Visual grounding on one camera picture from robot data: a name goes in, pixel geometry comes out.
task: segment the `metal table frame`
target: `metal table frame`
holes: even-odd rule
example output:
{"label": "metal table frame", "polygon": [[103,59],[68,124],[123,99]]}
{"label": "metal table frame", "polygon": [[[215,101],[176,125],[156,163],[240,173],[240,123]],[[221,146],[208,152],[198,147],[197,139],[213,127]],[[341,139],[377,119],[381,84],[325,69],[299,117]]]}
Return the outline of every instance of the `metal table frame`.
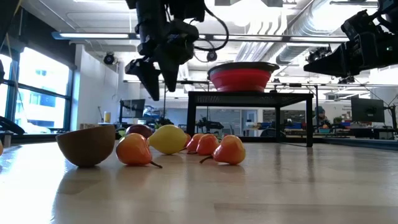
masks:
{"label": "metal table frame", "polygon": [[[313,145],[312,124],[313,94],[308,93],[257,93],[257,92],[188,92],[187,133],[195,134],[197,106],[230,106],[275,108],[275,120],[280,121],[280,109],[306,101],[307,147]],[[276,142],[280,142],[280,122],[275,122]]]}

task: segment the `pear stem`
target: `pear stem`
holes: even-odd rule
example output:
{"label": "pear stem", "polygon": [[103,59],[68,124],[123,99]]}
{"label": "pear stem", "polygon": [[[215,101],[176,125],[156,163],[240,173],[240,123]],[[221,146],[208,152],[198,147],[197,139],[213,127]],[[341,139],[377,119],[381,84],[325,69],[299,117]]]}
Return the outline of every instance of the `pear stem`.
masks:
{"label": "pear stem", "polygon": [[157,166],[157,167],[159,167],[159,168],[163,168],[161,165],[159,165],[159,164],[156,164],[156,163],[154,163],[154,162],[150,162],[152,165],[154,165],[154,166]]}
{"label": "pear stem", "polygon": [[213,158],[213,156],[208,156],[208,157],[202,159],[202,160],[200,161],[200,164],[202,164],[202,163],[205,162],[206,160],[212,159],[212,158]]}

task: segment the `red bowl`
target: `red bowl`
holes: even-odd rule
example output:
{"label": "red bowl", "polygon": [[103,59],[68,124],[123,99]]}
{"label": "red bowl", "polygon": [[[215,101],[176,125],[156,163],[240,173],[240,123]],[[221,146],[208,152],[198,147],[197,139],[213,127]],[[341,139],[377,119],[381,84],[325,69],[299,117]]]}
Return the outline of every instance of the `red bowl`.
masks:
{"label": "red bowl", "polygon": [[233,62],[210,69],[209,79],[218,91],[264,92],[278,65],[267,62]]}

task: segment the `brown bowl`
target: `brown bowl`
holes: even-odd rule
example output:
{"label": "brown bowl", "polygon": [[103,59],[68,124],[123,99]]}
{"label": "brown bowl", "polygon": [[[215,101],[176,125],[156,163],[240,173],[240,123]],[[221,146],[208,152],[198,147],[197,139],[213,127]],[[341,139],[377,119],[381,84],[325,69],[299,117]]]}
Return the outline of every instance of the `brown bowl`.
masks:
{"label": "brown bowl", "polygon": [[83,129],[56,138],[62,154],[69,162],[78,167],[93,167],[112,153],[115,128],[108,125]]}

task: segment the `plastic fruit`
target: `plastic fruit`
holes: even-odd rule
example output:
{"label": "plastic fruit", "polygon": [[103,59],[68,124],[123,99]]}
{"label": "plastic fruit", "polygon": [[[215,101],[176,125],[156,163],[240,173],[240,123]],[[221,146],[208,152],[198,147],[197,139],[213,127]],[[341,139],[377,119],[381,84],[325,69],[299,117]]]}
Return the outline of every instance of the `plastic fruit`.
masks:
{"label": "plastic fruit", "polygon": [[186,147],[188,145],[188,143],[191,141],[191,135],[185,133],[187,135],[187,141],[185,142],[184,147]]}
{"label": "plastic fruit", "polygon": [[126,135],[137,133],[144,136],[146,139],[152,135],[152,130],[143,124],[133,124],[132,126],[128,127],[126,130]]}
{"label": "plastic fruit", "polygon": [[2,143],[0,141],[0,156],[1,156],[2,152],[3,152],[3,146],[2,146]]}
{"label": "plastic fruit", "polygon": [[200,161],[203,163],[207,159],[214,159],[216,162],[226,162],[231,165],[241,163],[246,157],[242,141],[233,135],[225,136],[220,146],[214,151],[212,156]]}
{"label": "plastic fruit", "polygon": [[200,138],[204,136],[204,134],[195,134],[191,141],[187,144],[187,149],[188,149],[188,154],[196,154],[197,153],[197,147]]}
{"label": "plastic fruit", "polygon": [[161,153],[174,154],[181,151],[187,141],[187,136],[182,129],[172,125],[160,127],[151,137],[148,138],[150,146]]}
{"label": "plastic fruit", "polygon": [[205,134],[199,140],[197,153],[199,156],[213,155],[219,145],[218,139],[214,134]]}
{"label": "plastic fruit", "polygon": [[120,162],[129,166],[152,164],[162,168],[162,166],[152,162],[152,154],[146,138],[137,133],[128,134],[119,141],[118,146],[116,146],[116,155]]}

